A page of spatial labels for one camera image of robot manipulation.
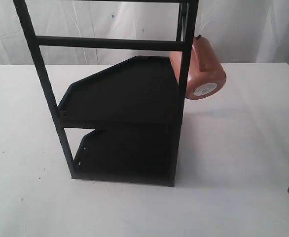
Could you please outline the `copper pink mug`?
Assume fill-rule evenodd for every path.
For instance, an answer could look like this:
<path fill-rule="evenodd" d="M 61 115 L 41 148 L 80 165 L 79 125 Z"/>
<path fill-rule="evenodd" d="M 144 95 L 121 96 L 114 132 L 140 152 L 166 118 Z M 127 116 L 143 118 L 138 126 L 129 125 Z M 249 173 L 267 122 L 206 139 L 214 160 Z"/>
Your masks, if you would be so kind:
<path fill-rule="evenodd" d="M 193 40 L 185 98 L 200 100 L 220 91 L 226 83 L 226 73 L 205 37 Z"/>

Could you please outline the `white backdrop curtain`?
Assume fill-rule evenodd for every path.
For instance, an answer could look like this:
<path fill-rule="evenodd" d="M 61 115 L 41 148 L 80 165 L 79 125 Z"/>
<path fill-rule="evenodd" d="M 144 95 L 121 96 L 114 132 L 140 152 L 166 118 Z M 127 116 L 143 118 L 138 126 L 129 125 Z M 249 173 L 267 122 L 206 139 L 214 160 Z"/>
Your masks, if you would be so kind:
<path fill-rule="evenodd" d="M 175 40 L 174 3 L 29 0 L 37 35 Z M 289 0 L 202 0 L 195 34 L 223 63 L 289 64 Z M 31 64 L 14 4 L 0 0 L 0 65 Z"/>

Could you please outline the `black metal shelf rack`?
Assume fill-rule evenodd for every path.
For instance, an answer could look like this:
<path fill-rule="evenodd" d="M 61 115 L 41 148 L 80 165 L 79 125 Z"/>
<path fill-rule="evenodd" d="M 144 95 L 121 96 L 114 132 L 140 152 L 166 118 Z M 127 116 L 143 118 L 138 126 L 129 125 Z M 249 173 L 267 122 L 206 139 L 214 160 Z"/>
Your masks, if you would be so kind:
<path fill-rule="evenodd" d="M 174 186 L 199 2 L 178 4 L 176 40 L 165 41 L 39 36 L 26 2 L 14 2 L 73 179 Z M 41 46 L 179 52 L 180 75 L 168 57 L 135 56 L 73 82 L 57 102 Z"/>

